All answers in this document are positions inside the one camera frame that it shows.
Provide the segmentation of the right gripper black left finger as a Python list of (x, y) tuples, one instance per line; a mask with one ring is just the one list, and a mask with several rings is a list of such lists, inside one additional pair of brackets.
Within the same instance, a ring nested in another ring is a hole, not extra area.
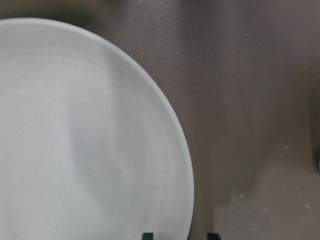
[(153, 232), (144, 232), (141, 236), (141, 240), (153, 240), (154, 233)]

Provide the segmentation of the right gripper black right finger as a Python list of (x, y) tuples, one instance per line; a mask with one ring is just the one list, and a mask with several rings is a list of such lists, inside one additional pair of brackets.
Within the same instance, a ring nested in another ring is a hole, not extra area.
[(221, 236), (215, 232), (208, 232), (207, 240), (221, 240)]

